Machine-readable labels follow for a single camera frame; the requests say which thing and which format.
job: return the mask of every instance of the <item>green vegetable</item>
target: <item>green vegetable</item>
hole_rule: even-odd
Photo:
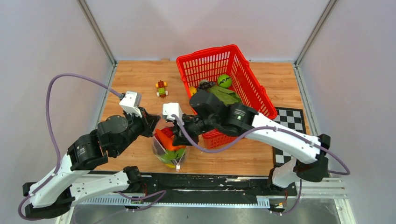
[[[172,160],[177,160],[180,159],[185,152],[185,148],[181,148],[177,151],[170,151],[170,150],[165,150],[165,154],[160,155],[160,159],[164,163],[172,163]]]
[[[210,89],[208,89],[208,91],[223,101],[225,105],[232,105],[242,102],[238,94],[232,90],[224,89],[218,86],[212,86]]]

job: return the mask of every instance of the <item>white wall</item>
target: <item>white wall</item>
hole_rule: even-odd
[[[318,126],[351,169],[358,224],[396,220],[395,10],[394,0],[340,0],[302,64]]]
[[[252,60],[295,60],[328,0],[87,0],[117,60],[237,44]]]
[[[105,82],[110,69],[76,1],[0,1],[1,223],[27,223],[17,214],[22,185],[55,166],[44,107],[52,77],[75,72]],[[50,113],[62,154],[94,127],[103,96],[69,77],[54,84]]]

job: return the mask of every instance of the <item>green ball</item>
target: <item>green ball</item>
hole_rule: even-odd
[[[223,74],[217,79],[217,84],[222,88],[228,89],[232,83],[233,80],[227,74]]]

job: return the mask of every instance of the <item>orange carrot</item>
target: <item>orange carrot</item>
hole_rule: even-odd
[[[173,146],[172,145],[173,140],[168,136],[166,136],[160,129],[156,128],[156,134],[158,135],[158,140],[161,142],[161,144],[166,150],[177,151],[181,148],[186,147],[186,146]]]

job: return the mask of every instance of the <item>clear plastic bag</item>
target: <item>clear plastic bag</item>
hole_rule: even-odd
[[[173,135],[171,128],[173,127],[172,123],[167,123],[164,120],[158,122],[156,129],[161,130],[167,137],[171,138]],[[154,155],[163,162],[169,168],[175,168],[176,171],[180,170],[180,167],[185,162],[187,158],[187,154],[189,151],[189,147],[183,147],[177,150],[168,150],[165,149],[162,145],[160,139],[155,134],[153,137],[152,149]]]

